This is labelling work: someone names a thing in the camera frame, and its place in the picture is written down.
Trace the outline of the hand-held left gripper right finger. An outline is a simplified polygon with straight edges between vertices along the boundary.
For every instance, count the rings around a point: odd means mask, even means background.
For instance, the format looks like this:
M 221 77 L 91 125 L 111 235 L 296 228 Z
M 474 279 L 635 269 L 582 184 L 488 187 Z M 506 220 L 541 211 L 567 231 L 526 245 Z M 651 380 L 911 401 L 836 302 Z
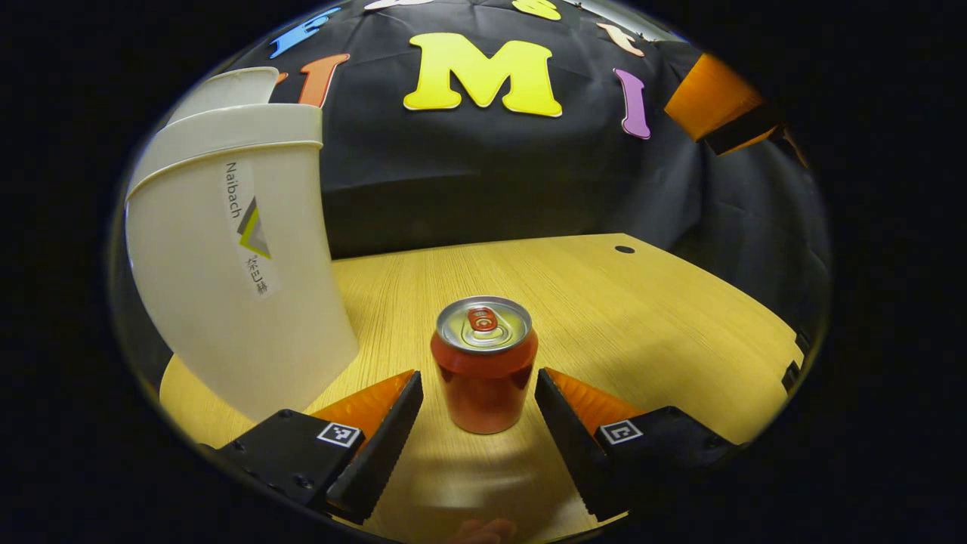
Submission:
M 535 399 L 578 495 L 601 522 L 683 495 L 742 450 L 679 407 L 639 410 L 549 367 L 536 376 Z

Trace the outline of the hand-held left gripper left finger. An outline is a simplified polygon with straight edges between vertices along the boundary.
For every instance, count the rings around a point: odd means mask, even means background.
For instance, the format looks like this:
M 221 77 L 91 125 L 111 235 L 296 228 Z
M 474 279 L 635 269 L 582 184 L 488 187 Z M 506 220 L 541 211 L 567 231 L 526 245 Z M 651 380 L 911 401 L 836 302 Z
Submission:
M 228 471 L 321 515 L 362 524 L 389 482 L 424 400 L 417 369 L 312 413 L 276 411 L 205 453 Z

